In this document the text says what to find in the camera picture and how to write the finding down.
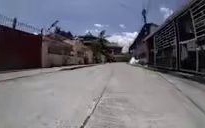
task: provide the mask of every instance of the wall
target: wall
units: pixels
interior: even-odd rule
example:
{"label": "wall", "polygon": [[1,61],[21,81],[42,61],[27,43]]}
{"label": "wall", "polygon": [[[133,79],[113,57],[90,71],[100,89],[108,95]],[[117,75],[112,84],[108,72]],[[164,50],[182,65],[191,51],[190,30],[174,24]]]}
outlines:
{"label": "wall", "polygon": [[0,25],[0,71],[41,67],[39,35]]}

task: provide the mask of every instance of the roof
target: roof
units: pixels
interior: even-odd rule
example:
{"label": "roof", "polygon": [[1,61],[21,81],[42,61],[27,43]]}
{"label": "roof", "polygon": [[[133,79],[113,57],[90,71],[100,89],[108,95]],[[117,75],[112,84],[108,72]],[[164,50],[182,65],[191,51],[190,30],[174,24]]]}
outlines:
{"label": "roof", "polygon": [[147,40],[148,38],[152,37],[155,33],[157,33],[159,30],[161,30],[164,26],[166,26],[168,23],[170,23],[171,21],[173,21],[176,17],[178,17],[181,13],[183,13],[184,11],[186,11],[187,9],[189,9],[189,7],[195,3],[197,0],[191,0],[189,1],[187,4],[185,4],[182,8],[178,9],[177,11],[175,11],[170,17],[168,17],[164,23],[162,25],[160,25],[160,27],[152,32],[151,34],[149,34],[144,40]]}

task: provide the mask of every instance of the metal grille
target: metal grille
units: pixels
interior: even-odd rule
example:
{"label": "metal grille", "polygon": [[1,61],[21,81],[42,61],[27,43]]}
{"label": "metal grille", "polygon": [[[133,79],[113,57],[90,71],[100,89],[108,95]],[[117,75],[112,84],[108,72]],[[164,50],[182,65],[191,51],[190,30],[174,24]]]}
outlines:
{"label": "metal grille", "polygon": [[195,23],[196,35],[205,35],[205,0],[197,0],[191,6],[192,16]]}
{"label": "metal grille", "polygon": [[155,35],[156,49],[170,47],[176,42],[174,22],[169,23]]}
{"label": "metal grille", "polygon": [[41,29],[38,29],[26,23],[19,22],[17,20],[15,21],[15,18],[9,18],[2,14],[0,14],[0,25],[10,27],[10,28],[13,28],[15,25],[15,29],[17,30],[32,33],[32,34],[41,34]]}

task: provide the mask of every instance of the house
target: house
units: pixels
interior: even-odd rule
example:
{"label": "house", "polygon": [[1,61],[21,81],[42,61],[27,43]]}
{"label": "house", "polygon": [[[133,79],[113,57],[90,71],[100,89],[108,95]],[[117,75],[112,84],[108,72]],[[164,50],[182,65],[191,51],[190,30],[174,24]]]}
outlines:
{"label": "house", "polygon": [[135,57],[136,59],[140,59],[143,63],[147,63],[148,49],[147,44],[143,42],[143,39],[150,33],[154,32],[157,27],[158,25],[154,23],[147,23],[142,27],[138,36],[129,48],[129,54],[131,57]]}
{"label": "house", "polygon": [[93,63],[92,54],[91,49],[78,39],[70,39],[54,33],[43,37],[43,67]]}

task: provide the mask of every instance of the road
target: road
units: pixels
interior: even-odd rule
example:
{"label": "road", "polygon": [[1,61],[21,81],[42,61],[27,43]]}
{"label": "road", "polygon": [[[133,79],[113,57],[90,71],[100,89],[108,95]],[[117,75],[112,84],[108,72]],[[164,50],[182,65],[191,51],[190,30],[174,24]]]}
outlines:
{"label": "road", "polygon": [[0,128],[205,128],[191,83],[124,63],[0,81]]}

